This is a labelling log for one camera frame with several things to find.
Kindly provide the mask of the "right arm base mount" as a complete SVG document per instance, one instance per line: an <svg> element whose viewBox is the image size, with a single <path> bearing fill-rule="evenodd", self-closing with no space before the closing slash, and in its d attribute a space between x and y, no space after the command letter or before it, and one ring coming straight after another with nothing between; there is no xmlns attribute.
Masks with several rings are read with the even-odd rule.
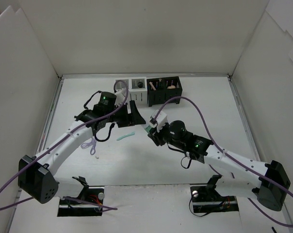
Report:
<svg viewBox="0 0 293 233"><path fill-rule="evenodd" d="M191 186L189 210L196 217L205 217L213 213L238 212L239 206L235 196L220 196L212 193L206 186Z"/></svg>

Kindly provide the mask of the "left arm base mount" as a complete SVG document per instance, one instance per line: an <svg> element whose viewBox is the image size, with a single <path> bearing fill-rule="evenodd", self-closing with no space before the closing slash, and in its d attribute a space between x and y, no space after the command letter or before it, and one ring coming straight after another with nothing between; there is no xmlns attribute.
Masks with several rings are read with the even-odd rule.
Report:
<svg viewBox="0 0 293 233"><path fill-rule="evenodd" d="M104 187L91 186L87 191L83 191L82 196L78 199L89 202L87 204L77 200L60 200L57 217L89 217L102 216L103 208L99 205L104 201Z"/></svg>

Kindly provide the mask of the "pink makeup applicator stick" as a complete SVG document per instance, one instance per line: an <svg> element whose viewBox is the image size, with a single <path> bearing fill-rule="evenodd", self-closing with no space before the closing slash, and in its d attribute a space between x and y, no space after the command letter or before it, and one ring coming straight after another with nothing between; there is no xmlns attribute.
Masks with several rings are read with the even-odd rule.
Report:
<svg viewBox="0 0 293 233"><path fill-rule="evenodd" d="M151 89L152 90L154 90L154 91L156 91L157 89L155 88L155 86L153 85L153 83L152 82L149 82L149 85L150 85L150 87L151 87Z"/></svg>

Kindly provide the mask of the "beige beauty sponge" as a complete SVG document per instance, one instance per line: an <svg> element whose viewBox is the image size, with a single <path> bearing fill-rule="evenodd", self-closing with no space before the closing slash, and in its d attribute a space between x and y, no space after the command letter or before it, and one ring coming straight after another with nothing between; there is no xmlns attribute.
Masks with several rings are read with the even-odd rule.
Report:
<svg viewBox="0 0 293 233"><path fill-rule="evenodd" d="M167 87L167 89L176 89L176 87L174 85L170 85Z"/></svg>

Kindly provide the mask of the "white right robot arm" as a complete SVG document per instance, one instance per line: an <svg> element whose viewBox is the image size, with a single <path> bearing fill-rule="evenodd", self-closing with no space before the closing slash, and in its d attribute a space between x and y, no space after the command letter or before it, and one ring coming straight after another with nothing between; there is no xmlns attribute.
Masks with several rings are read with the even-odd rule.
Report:
<svg viewBox="0 0 293 233"><path fill-rule="evenodd" d="M180 120L165 123L159 130L147 126L146 131L157 146L169 144L181 152L189 153L192 160L225 169L234 176L241 175L254 184L251 192L256 195L260 204L273 211L282 209L286 192L271 182L274 181L286 189L290 187L291 182L281 163L275 160L269 164L254 161L232 152L226 155L226 152L218 149L211 140L187 131ZM261 178L259 174L271 181Z"/></svg>

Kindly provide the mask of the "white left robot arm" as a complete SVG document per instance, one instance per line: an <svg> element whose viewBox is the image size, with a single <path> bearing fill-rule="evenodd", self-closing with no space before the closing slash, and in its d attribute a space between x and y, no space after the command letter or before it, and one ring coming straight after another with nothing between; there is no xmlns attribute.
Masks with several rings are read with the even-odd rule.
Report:
<svg viewBox="0 0 293 233"><path fill-rule="evenodd" d="M135 102L126 103L128 95L126 89L115 93L101 92L98 104L92 109L85 107L75 116L71 126L57 141L33 157L25 155L21 158L18 186L41 204L53 197L70 197L78 204L84 203L88 199L89 187L85 178L62 181L55 175L64 161L107 123L115 123L119 128L145 124Z"/></svg>

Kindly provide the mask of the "green white tube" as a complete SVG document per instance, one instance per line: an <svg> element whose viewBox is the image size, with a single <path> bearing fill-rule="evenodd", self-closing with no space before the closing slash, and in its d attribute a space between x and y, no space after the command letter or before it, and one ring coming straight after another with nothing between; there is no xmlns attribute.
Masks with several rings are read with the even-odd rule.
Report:
<svg viewBox="0 0 293 233"><path fill-rule="evenodd" d="M152 129L152 127L149 124L144 124L142 127L147 133L149 133Z"/></svg>

